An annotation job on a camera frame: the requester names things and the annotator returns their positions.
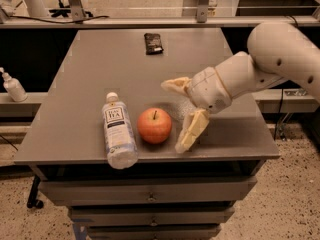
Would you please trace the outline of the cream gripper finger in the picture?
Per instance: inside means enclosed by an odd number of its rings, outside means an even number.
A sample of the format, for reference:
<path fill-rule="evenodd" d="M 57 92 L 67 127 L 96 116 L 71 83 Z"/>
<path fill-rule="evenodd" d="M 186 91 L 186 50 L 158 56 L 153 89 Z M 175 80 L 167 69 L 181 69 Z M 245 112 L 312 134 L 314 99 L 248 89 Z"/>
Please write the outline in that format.
<path fill-rule="evenodd" d="M 169 79 L 161 83 L 161 87 L 168 92 L 174 92 L 185 97 L 188 96 L 187 90 L 191 79 L 188 77 L 179 77 L 175 79 Z"/>
<path fill-rule="evenodd" d="M 210 113 L 206 109 L 196 109 L 183 120 L 175 150 L 177 153 L 188 151 L 209 124 Z"/>

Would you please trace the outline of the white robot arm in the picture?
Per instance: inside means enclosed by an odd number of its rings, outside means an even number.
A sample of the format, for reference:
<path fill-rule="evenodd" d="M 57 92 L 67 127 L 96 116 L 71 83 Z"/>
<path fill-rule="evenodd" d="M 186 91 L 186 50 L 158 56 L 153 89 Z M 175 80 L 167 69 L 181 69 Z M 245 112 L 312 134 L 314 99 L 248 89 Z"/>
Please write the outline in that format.
<path fill-rule="evenodd" d="M 209 124 L 209 116 L 238 97 L 290 80 L 320 102 L 320 49 L 298 28 L 284 22 L 257 25 L 247 50 L 193 77 L 166 80 L 161 87 L 187 97 L 195 110 L 184 117 L 175 150 L 191 148 Z"/>

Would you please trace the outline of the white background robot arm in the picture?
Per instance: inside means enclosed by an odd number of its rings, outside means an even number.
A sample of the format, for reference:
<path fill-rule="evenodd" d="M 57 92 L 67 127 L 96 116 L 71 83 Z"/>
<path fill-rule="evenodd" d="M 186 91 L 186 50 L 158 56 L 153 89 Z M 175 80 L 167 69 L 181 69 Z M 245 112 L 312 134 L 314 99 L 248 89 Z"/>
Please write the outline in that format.
<path fill-rule="evenodd" d="M 27 16 L 16 15 L 12 5 L 13 0 L 0 0 L 0 24 L 4 24 L 12 18 L 40 19 L 49 17 L 49 10 L 44 0 L 21 0 L 27 11 Z"/>

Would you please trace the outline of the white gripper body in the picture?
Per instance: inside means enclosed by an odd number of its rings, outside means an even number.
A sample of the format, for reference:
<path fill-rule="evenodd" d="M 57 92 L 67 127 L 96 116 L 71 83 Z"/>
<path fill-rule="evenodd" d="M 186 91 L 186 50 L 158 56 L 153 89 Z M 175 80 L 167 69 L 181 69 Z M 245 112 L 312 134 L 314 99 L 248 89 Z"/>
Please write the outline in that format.
<path fill-rule="evenodd" d="M 232 103 L 232 97 L 217 70 L 212 67 L 207 67 L 193 76 L 187 94 L 197 108 L 206 109 L 212 114 L 219 113 Z"/>

